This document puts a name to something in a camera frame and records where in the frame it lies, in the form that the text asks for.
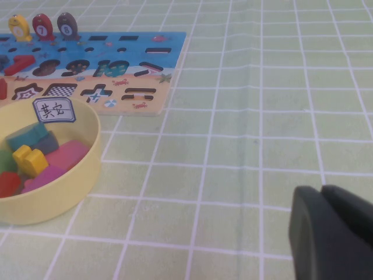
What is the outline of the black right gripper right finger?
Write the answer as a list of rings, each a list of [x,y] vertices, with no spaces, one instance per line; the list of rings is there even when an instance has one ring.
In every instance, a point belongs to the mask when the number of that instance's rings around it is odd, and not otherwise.
[[[321,188],[320,246],[372,250],[372,204],[336,185]]]

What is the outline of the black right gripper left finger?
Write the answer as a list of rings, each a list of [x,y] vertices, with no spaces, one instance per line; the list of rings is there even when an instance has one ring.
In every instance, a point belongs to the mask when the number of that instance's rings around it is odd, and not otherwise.
[[[372,203],[352,192],[296,187],[288,236],[296,279],[372,279]]]

